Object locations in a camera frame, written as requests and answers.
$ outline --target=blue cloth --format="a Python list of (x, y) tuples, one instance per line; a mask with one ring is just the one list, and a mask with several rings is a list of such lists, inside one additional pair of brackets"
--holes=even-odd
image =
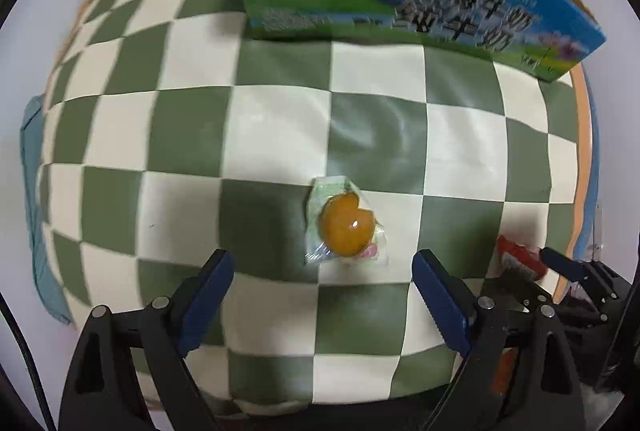
[(24, 209), (29, 231), (33, 282), (47, 312), (68, 325), (71, 321), (69, 308), (66, 306), (62, 288), (53, 277), (47, 261), (47, 249), (42, 238), (42, 215), (36, 193), (43, 132), (42, 97), (35, 96), (27, 104), (20, 126), (20, 162), (24, 180)]
[(587, 75), (584, 75), (589, 94), (589, 106), (591, 109), (591, 172), (589, 174), (589, 184), (587, 185), (587, 198), (584, 201), (584, 218), (582, 229), (574, 248), (574, 259), (583, 259), (589, 244), (593, 220), (596, 215), (596, 202), (598, 201), (598, 180), (600, 178), (600, 130), (598, 128), (598, 118), (596, 115), (596, 104), (591, 93), (591, 86)]

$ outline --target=green and white checkered fabric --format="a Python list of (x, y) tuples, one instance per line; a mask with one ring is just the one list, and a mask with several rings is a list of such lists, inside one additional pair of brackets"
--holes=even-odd
[[(244, 30), (242, 0), (94, 0), (85, 13), (50, 80), (40, 172), (50, 265), (76, 323), (92, 305), (171, 295), (223, 247), (236, 277), (186, 360), (217, 413), (446, 384), (454, 353), (411, 283), (412, 257), (432, 249), (478, 293), (498, 233), (565, 250), (570, 79)], [(305, 265), (305, 200), (321, 175), (362, 189), (387, 265)], [(136, 366), (157, 398), (140, 353)]]

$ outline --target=red snack packet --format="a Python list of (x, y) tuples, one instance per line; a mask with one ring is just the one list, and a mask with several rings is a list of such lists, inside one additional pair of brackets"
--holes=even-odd
[(537, 281), (548, 267), (540, 261), (540, 249), (535, 251), (518, 245), (504, 236), (498, 237), (498, 255), (503, 268), (518, 270), (526, 279)]

